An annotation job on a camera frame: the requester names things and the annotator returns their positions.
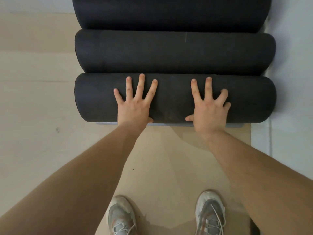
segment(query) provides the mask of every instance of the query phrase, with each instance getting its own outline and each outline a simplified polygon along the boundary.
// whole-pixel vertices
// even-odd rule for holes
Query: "shoe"
[[[111,200],[106,212],[111,235],[137,234],[136,219],[131,204],[122,196]]]
[[[196,221],[196,235],[224,235],[225,207],[217,193],[205,191],[200,195],[196,206]]]

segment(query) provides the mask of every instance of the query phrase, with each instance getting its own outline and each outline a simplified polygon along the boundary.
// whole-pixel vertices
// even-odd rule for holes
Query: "person's right arm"
[[[196,80],[191,88],[195,110],[186,121],[194,122],[260,230],[313,234],[313,181],[225,132],[228,92],[214,100],[212,78],[206,80],[204,100]]]

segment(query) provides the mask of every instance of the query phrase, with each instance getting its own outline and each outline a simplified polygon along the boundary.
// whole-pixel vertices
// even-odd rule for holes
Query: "finger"
[[[119,91],[117,89],[114,89],[114,96],[116,99],[117,104],[123,103],[123,98],[120,96]]]
[[[186,121],[193,121],[194,120],[194,115],[189,115],[185,118]]]
[[[154,95],[155,95],[156,89],[157,89],[157,85],[158,85],[158,81],[157,81],[157,79],[154,79],[154,80],[152,81],[150,90],[148,91],[147,96],[146,96],[146,98],[145,98],[145,101],[146,101],[148,104],[150,104],[151,101],[152,101],[153,98],[154,98]]]
[[[218,106],[223,106],[226,99],[228,97],[228,90],[223,89],[221,90],[221,94],[219,95],[219,97],[215,100],[216,105]]]
[[[146,76],[143,73],[139,75],[139,82],[136,90],[135,99],[142,99],[143,89],[145,87],[145,78]]]
[[[153,123],[153,121],[154,121],[153,118],[150,117],[148,118],[148,123]]]
[[[205,95],[204,95],[204,100],[205,101],[212,101],[213,100],[213,95],[212,95],[212,78],[208,77],[205,80]]]
[[[229,111],[229,108],[232,106],[232,104],[230,102],[226,102],[224,105],[224,109],[226,110],[226,112]]]
[[[196,79],[191,80],[191,92],[193,94],[195,103],[198,103],[202,100],[200,93],[199,93],[198,83]]]
[[[131,85],[131,77],[126,78],[126,100],[133,98],[133,87]]]

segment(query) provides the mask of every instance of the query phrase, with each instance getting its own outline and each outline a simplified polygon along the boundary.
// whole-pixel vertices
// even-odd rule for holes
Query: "forearm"
[[[121,125],[0,218],[0,234],[94,234],[139,132]]]
[[[224,131],[208,137],[207,143],[249,215],[265,234],[312,232],[310,179]]]

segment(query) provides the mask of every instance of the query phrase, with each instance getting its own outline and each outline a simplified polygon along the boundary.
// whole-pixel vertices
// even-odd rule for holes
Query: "person's left arm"
[[[126,79],[126,101],[117,89],[118,127],[61,167],[0,217],[0,234],[93,235],[113,197],[124,164],[146,128],[157,80],[142,98],[145,75],[135,97]]]

